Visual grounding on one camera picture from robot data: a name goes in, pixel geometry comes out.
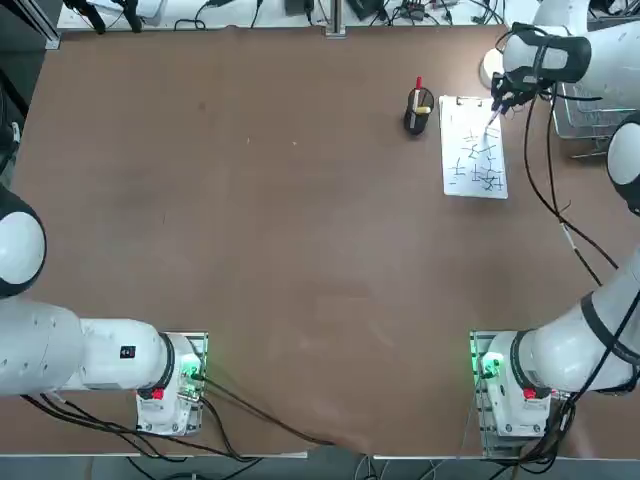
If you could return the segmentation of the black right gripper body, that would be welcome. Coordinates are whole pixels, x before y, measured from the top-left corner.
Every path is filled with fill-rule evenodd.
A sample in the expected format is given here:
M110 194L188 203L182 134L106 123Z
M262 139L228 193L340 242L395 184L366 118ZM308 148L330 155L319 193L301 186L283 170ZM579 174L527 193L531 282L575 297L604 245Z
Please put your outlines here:
M504 85L508 97L532 96L538 90L538 79L535 76L511 72L505 74Z

